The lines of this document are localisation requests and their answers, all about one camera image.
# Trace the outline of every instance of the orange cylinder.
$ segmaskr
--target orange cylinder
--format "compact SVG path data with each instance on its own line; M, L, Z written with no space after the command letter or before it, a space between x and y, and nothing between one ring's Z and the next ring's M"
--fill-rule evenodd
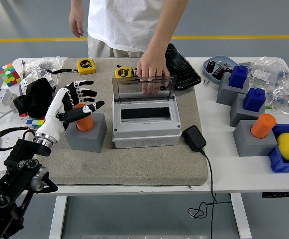
M86 104L84 103L79 103L77 105L74 106L74 108L77 108L77 107L82 107L82 106L86 106ZM83 119L80 119L80 120L77 120L76 121L76 126L77 126L77 129L80 130L80 131L88 131L90 129L93 128L94 126L94 119L91 115L83 118Z
M262 114L251 127L250 132L256 138L264 138L277 123L271 114Z

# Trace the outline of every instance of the gray felt mat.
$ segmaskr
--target gray felt mat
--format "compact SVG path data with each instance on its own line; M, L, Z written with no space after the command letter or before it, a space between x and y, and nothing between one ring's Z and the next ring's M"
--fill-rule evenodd
M112 77L116 66L135 68L137 58L95 58L96 73L80 76L62 73L57 89L76 80L93 80L85 88L97 91L96 101L105 105L97 112L105 115L107 132L102 152L71 150L62 133L49 157L39 157L49 168L57 185L202 185L208 177L206 159L190 150L181 136L175 146L116 149L112 142ZM79 59L65 60L63 68L76 69ZM200 128L194 88L176 92L182 130L195 124Z

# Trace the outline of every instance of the clear hinged lid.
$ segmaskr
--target clear hinged lid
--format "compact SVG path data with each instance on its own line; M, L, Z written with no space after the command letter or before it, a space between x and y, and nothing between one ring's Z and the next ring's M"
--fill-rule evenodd
M113 78L115 102L174 99L176 76ZM143 93L151 89L152 93Z

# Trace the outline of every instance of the white t-shirt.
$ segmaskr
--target white t-shirt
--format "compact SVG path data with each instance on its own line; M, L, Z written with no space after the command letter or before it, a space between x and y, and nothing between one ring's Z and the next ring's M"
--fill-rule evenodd
M162 0L90 0L88 34L117 50L144 52Z

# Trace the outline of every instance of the gray floor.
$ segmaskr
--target gray floor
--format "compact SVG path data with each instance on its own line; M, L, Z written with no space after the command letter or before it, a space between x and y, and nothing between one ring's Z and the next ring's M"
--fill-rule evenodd
M88 3L83 1L86 10ZM69 12L70 3L61 0L0 0L0 39L73 37ZM289 35L289 1L190 0L174 35ZM269 56L283 58L289 66L289 39L172 42L185 57ZM0 66L20 57L54 56L87 57L87 43L0 43ZM289 198L262 199L260 193L242 197L253 238L289 239ZM209 236L210 216L193 220L187 214L188 207L196 207L201 201L209 202L210 196L70 197L63 238L82 238L85 234ZM54 202L55 197L35 196L25 215L25 229L12 238L47 239ZM215 239L238 238L231 204L216 205L214 216Z

